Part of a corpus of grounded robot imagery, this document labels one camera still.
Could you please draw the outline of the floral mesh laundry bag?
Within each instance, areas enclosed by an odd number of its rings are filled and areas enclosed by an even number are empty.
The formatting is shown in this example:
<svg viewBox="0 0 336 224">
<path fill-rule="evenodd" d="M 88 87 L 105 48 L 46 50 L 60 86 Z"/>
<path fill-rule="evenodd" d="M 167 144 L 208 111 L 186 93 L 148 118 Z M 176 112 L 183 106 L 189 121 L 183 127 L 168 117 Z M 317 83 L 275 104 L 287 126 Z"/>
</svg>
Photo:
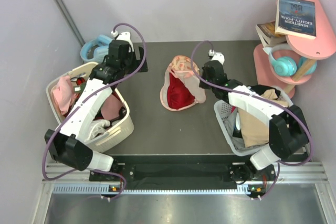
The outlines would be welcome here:
<svg viewBox="0 0 336 224">
<path fill-rule="evenodd" d="M 165 71 L 164 84 L 160 90 L 160 100 L 164 108 L 176 112 L 186 110 L 196 104 L 202 104 L 206 101 L 205 91 L 199 87 L 199 79 L 193 70 L 196 70 L 197 73 L 200 72 L 197 64 L 191 63 L 191 59 L 189 57 L 178 55 L 173 58 Z M 169 108 L 167 103 L 167 88 L 170 84 L 169 73 L 171 73 L 174 77 L 179 78 L 188 88 L 190 93 L 195 97 L 195 101 L 192 105 L 186 106 L 179 110 Z"/>
</svg>

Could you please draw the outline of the red lace bra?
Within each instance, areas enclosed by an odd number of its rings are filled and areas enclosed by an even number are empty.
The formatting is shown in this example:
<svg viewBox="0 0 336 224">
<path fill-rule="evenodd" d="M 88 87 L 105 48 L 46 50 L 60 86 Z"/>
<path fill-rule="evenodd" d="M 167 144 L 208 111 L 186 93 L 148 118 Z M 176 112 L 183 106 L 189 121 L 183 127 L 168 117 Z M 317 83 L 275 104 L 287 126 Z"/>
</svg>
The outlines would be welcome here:
<svg viewBox="0 0 336 224">
<path fill-rule="evenodd" d="M 167 88 L 167 103 L 169 108 L 179 110 L 194 103 L 195 97 L 179 78 L 169 73 L 169 81 L 170 84 Z"/>
</svg>

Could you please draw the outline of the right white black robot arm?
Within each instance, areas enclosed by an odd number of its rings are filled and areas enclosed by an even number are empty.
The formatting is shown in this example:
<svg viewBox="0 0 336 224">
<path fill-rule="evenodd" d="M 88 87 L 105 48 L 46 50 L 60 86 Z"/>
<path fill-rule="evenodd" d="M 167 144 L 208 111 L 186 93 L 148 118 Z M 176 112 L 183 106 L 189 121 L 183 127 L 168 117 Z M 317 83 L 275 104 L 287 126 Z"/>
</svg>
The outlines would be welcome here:
<svg viewBox="0 0 336 224">
<path fill-rule="evenodd" d="M 298 106 L 284 107 L 262 98 L 237 80 L 229 80 L 218 60 L 202 67 L 200 81 L 201 88 L 212 90 L 218 99 L 246 111 L 268 127 L 268 144 L 245 164 L 248 178 L 258 179 L 272 163 L 287 159 L 310 142 L 311 135 Z"/>
</svg>

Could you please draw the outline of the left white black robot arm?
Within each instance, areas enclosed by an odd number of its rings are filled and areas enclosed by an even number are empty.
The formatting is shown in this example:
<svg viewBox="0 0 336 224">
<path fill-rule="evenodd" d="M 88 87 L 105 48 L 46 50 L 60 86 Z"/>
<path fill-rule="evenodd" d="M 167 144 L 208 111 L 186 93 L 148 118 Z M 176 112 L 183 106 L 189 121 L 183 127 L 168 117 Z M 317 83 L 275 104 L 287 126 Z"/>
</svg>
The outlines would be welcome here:
<svg viewBox="0 0 336 224">
<path fill-rule="evenodd" d="M 113 158 L 92 150 L 85 145 L 84 139 L 89 125 L 115 87 L 141 70 L 147 50 L 143 45 L 143 58 L 137 61 L 130 40 L 117 38 L 110 45 L 112 54 L 106 56 L 103 64 L 93 68 L 75 108 L 55 130 L 46 132 L 45 153 L 71 167 L 72 171 L 98 170 L 107 180 L 114 180 L 119 168 L 113 164 Z"/>
</svg>

